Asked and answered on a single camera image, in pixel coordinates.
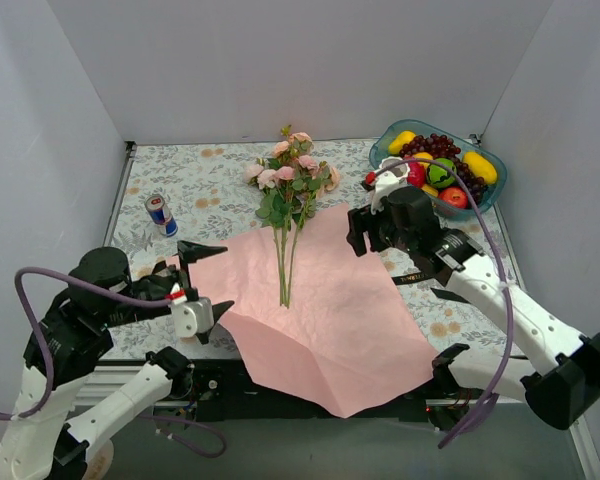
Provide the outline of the pink artificial flower bouquet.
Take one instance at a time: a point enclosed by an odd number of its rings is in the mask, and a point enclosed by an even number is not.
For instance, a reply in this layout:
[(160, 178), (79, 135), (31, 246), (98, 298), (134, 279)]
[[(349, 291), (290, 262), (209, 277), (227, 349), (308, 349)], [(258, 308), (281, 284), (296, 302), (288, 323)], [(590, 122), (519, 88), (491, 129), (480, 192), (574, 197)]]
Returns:
[(320, 197), (339, 185), (340, 174), (327, 161), (313, 157), (314, 143), (307, 133), (286, 125), (280, 135), (271, 155), (245, 170), (244, 181), (262, 193), (256, 216), (273, 231), (279, 303), (288, 308), (300, 234), (315, 216)]

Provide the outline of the purple wrapping paper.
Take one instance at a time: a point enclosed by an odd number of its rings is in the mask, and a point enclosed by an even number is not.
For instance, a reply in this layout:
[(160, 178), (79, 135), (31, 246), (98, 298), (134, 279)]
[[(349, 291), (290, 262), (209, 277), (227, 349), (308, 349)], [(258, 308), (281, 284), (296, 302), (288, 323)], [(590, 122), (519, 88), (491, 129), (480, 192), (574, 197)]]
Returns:
[(323, 209), (301, 232), (288, 307), (271, 228), (232, 237), (227, 252), (189, 268), (201, 295), (233, 301), (220, 324), (256, 384), (341, 418), (425, 384), (437, 355), (380, 257), (347, 243), (348, 210)]

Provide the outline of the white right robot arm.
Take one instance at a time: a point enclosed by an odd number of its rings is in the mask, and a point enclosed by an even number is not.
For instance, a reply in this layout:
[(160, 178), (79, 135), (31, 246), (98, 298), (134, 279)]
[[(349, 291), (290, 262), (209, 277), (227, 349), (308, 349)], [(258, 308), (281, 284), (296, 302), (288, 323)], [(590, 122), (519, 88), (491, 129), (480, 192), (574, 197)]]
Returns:
[(477, 308), (522, 351), (520, 359), (487, 357), (452, 345), (432, 362), (440, 395), (479, 389), (516, 399), (558, 430), (569, 429), (600, 398), (600, 333), (584, 335), (508, 284), (473, 238), (440, 224), (424, 192), (400, 187), (376, 205), (350, 210), (348, 223), (357, 256), (388, 248), (408, 254), (421, 273)]

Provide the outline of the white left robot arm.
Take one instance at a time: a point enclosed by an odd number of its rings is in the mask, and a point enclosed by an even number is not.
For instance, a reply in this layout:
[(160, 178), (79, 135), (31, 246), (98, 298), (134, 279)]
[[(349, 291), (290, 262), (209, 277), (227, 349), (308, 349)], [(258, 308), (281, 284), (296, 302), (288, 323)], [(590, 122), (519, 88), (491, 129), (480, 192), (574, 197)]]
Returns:
[(105, 353), (111, 331), (168, 315), (187, 337), (207, 343), (231, 301), (199, 294), (191, 265), (225, 246), (180, 241), (176, 261), (157, 263), (133, 280), (115, 247), (86, 253), (68, 274), (24, 267), (14, 279), (32, 334), (23, 354), (21, 387), (10, 413), (0, 412), (0, 479), (79, 479), (102, 446), (146, 409), (180, 400), (193, 389), (194, 364), (173, 347), (149, 352), (129, 381), (76, 417), (80, 390)]

